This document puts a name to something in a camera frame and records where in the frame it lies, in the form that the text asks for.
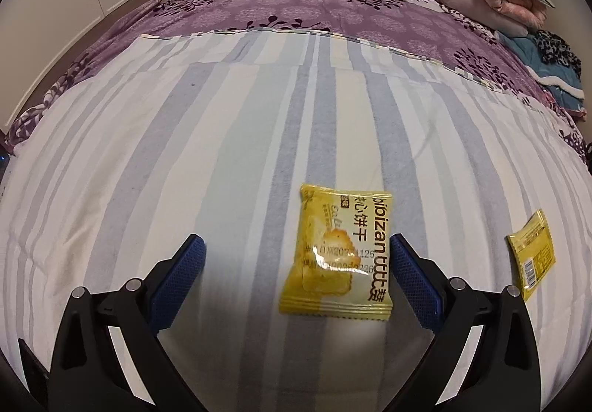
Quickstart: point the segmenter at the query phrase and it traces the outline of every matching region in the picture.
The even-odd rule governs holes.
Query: purple floral bedspread
[[[480,24],[435,0],[151,0],[120,19],[19,117],[9,145],[26,140],[57,97],[94,76],[140,34],[177,36],[198,31],[274,27],[323,29],[438,59],[505,90],[537,99],[569,123],[564,139],[583,156],[581,134],[553,96]]]

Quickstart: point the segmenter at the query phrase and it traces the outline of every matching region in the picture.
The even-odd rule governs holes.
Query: blue gripper pad
[[[423,328],[437,333],[443,324],[442,298],[414,257],[396,237],[391,237],[391,271]]]
[[[152,296],[148,324],[154,335],[172,325],[193,282],[204,269],[204,264],[205,243],[196,236]]]

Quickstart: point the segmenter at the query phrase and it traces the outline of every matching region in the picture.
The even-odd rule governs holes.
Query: snack packet
[[[388,320],[393,195],[303,184],[294,264],[279,311]]]
[[[508,235],[508,242],[520,270],[522,298],[526,302],[555,264],[553,240],[543,210],[537,210],[522,230]]]

